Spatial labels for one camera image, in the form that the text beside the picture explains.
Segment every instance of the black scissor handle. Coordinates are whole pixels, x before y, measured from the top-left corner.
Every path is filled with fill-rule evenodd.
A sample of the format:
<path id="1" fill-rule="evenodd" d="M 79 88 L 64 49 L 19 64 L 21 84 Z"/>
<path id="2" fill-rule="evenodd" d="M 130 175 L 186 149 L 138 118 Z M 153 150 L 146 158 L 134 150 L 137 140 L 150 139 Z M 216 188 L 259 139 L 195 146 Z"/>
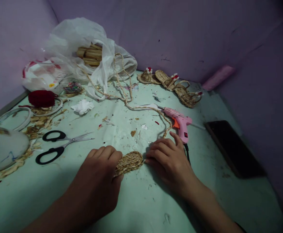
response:
<path id="1" fill-rule="evenodd" d="M 58 153 L 53 159 L 51 159 L 51 160 L 49 160 L 49 161 L 47 161 L 47 162 L 41 162 L 41 161 L 40 161 L 40 159 L 41 159 L 44 155 L 46 155 L 46 154 L 51 154 L 51 153 L 53 153 L 53 152 L 57 152 L 57 153 Z M 40 155 L 38 155 L 38 156 L 36 157 L 36 160 L 35 160 L 35 161 L 36 161 L 36 163 L 38 163 L 38 164 L 40 164 L 40 165 L 45 165 L 45 164 L 51 163 L 51 162 L 53 162 L 54 160 L 56 160 L 58 157 L 61 156 L 61 154 L 63 154 L 63 152 L 64 152 L 64 147 L 50 148 L 48 151 L 43 152 L 43 153 L 41 153 Z"/>
<path id="2" fill-rule="evenodd" d="M 49 134 L 52 134 L 52 133 L 60 133 L 60 136 L 58 136 L 57 138 L 50 138 L 50 139 L 48 139 L 47 136 L 48 136 Z M 57 141 L 57 140 L 59 140 L 59 139 L 65 138 L 65 137 L 66 137 L 66 134 L 63 133 L 62 131 L 59 131 L 59 130 L 52 130 L 52 131 L 49 131 L 49 132 L 45 133 L 45 135 L 42 137 L 42 139 L 43 139 L 44 141 L 52 141 L 52 142 L 55 142 L 55 141 Z"/>

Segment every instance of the smartphone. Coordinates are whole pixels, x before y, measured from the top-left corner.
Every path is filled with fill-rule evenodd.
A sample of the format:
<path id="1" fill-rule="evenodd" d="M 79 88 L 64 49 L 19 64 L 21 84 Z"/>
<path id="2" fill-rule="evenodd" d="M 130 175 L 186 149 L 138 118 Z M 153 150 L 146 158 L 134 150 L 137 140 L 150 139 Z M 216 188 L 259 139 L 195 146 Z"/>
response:
<path id="1" fill-rule="evenodd" d="M 227 121 L 207 122 L 205 128 L 237 177 L 247 179 L 266 175 L 251 151 Z"/>

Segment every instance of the scissor blade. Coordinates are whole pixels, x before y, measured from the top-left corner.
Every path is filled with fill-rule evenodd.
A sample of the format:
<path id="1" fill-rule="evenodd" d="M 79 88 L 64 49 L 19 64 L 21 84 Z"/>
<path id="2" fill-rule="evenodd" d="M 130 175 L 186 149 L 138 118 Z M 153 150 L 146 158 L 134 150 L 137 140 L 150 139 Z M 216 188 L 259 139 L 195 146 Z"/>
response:
<path id="1" fill-rule="evenodd" d="M 91 138 L 91 139 L 79 139 L 77 141 L 88 141 L 88 140 L 93 140 L 94 138 Z"/>
<path id="2" fill-rule="evenodd" d="M 80 136 L 78 136 L 78 137 L 75 137 L 74 139 L 75 139 L 75 141 L 79 141 L 79 139 L 84 138 L 85 136 L 89 135 L 90 133 L 93 133 L 93 132 L 89 132 L 89 133 L 86 133 L 86 134 L 82 134 L 82 135 L 80 135 Z"/>

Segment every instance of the light green table cover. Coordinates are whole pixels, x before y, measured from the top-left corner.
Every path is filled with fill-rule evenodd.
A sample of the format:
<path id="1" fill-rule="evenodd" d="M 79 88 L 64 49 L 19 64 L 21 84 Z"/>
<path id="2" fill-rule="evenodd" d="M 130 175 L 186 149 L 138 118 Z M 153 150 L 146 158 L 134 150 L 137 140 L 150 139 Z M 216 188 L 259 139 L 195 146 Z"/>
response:
<path id="1" fill-rule="evenodd" d="M 138 83 L 136 74 L 132 83 Z M 119 95 L 115 85 L 116 82 L 110 83 L 108 91 Z M 190 109 L 182 105 L 174 93 L 160 85 L 139 83 L 138 87 L 139 90 L 133 90 L 134 100 L 130 103 L 131 106 L 157 103 L 176 109 L 200 125 L 206 121 L 228 120 L 236 132 L 242 134 L 219 95 L 215 93 L 205 93 L 197 106 Z M 189 88 L 190 91 L 200 89 L 200 85 L 196 83 L 192 83 Z M 152 94 L 154 91 L 165 100 L 161 103 L 155 101 Z M 4 178 L 0 183 L 0 232 L 18 232 L 42 214 L 65 192 L 91 149 L 112 145 L 122 151 L 123 155 L 133 150 L 145 155 L 149 143 L 161 136 L 165 129 L 165 122 L 156 112 L 131 111 L 121 100 L 115 99 L 99 102 L 94 100 L 95 108 L 79 118 L 71 106 L 83 98 L 92 100 L 84 93 L 70 98 L 64 104 L 63 109 L 69 111 L 63 114 L 65 119 L 57 127 L 52 126 L 52 130 L 61 130 L 71 138 L 93 132 L 89 137 L 95 139 L 70 144 L 60 158 L 44 166 L 35 163 L 35 157 L 41 153 L 35 151 L 24 166 Z M 19 104 L 28 104 L 28 99 L 25 98 Z M 105 116 L 115 126 L 102 123 Z M 13 129 L 23 119 L 24 115 L 20 112 L 16 117 L 8 118 L 4 127 Z M 147 130 L 141 128 L 143 124 L 147 125 Z M 134 137 L 130 134 L 132 130 L 136 130 Z M 267 178 L 238 179 L 206 130 L 188 126 L 188 134 L 192 168 L 197 177 L 216 194 L 218 202 L 228 215 L 247 232 L 282 232 L 283 215 Z M 42 142 L 44 151 L 65 143 L 44 142 L 42 139 L 37 142 Z M 116 209 L 87 231 L 201 232 L 200 224 L 191 210 L 180 198 L 168 191 L 147 165 L 125 174 Z"/>

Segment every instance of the purple wall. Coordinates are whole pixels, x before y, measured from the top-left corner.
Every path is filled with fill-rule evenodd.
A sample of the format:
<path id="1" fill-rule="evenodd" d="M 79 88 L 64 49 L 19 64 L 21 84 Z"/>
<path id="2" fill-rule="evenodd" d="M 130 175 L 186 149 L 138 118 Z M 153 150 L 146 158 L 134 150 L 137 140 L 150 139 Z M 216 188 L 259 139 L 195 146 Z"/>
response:
<path id="1" fill-rule="evenodd" d="M 218 90 L 283 202 L 283 23 Z"/>
<path id="2" fill-rule="evenodd" d="M 59 21 L 85 17 L 151 66 L 200 82 L 234 64 L 283 16 L 278 0 L 49 0 Z"/>
<path id="3" fill-rule="evenodd" d="M 0 1 L 0 109 L 24 92 L 22 69 L 57 23 L 46 0 Z"/>

